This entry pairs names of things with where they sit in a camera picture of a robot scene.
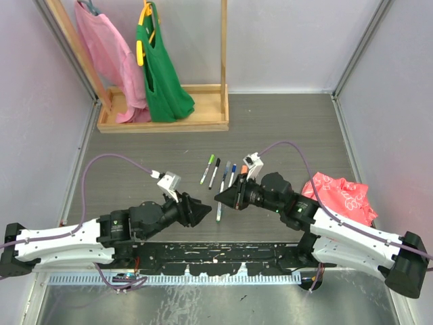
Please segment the white pen green tip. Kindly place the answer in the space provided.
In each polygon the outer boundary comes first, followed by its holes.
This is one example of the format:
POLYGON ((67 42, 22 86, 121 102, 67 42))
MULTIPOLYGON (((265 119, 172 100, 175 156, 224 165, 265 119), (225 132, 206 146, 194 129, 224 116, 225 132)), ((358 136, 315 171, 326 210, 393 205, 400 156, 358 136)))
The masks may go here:
POLYGON ((202 185, 204 183, 204 181, 206 179, 206 176, 208 174, 208 171, 210 169, 211 164, 212 164, 211 162, 208 162, 208 164, 206 165, 206 168, 205 168, 205 170, 203 172, 203 175, 202 175, 202 177, 200 179, 200 185, 202 185))

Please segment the orange highlighter cap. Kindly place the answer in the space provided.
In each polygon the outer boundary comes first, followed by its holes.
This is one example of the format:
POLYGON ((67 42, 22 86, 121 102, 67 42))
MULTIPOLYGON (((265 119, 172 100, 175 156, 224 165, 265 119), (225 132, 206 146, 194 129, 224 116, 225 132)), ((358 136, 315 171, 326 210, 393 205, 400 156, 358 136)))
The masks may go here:
POLYGON ((247 173, 247 172, 248 172, 248 167, 247 167, 246 165, 243 165, 243 166, 241 167, 240 173, 241 173, 241 174, 245 174, 245 173, 247 173))

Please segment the black white marker pen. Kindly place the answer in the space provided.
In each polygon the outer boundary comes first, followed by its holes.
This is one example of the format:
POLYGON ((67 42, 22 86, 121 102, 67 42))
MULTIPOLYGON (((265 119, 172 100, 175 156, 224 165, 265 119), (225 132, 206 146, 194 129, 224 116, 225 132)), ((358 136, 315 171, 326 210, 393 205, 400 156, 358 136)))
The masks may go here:
POLYGON ((208 189, 209 189, 209 190, 211 190, 212 187, 213 187, 214 180, 215 180, 215 178, 216 178, 216 176, 217 176, 217 171, 218 171, 218 169, 219 169, 220 163, 221 163, 221 159, 220 159, 220 158, 217 158, 217 159, 216 159, 216 162, 215 162, 215 166, 214 166, 213 172, 212 172, 212 176, 211 176, 211 178, 210 178, 210 182, 209 182, 209 185, 208 185, 208 189))

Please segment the white pen black tip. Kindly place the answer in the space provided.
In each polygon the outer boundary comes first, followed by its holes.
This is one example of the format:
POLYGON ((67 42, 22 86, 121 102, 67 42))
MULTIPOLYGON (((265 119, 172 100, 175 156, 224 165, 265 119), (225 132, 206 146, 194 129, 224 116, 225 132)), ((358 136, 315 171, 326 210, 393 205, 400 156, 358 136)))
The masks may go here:
POLYGON ((231 176, 230 176, 230 179, 229 179, 228 188, 230 188, 230 187, 232 186, 232 184, 233 184, 233 180, 234 180, 234 176, 235 176, 235 171, 232 170, 232 172, 231 172, 231 176))

